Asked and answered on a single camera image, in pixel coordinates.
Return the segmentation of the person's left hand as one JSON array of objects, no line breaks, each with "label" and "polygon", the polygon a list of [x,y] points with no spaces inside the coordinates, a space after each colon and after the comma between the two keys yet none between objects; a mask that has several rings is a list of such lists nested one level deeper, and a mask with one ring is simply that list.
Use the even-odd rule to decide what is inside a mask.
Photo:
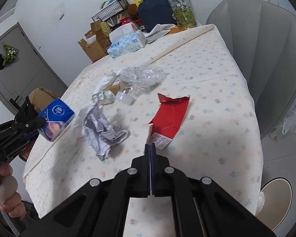
[{"label": "person's left hand", "polygon": [[8,163],[0,163],[0,209],[12,218],[23,218],[25,207],[17,192],[18,183]]}]

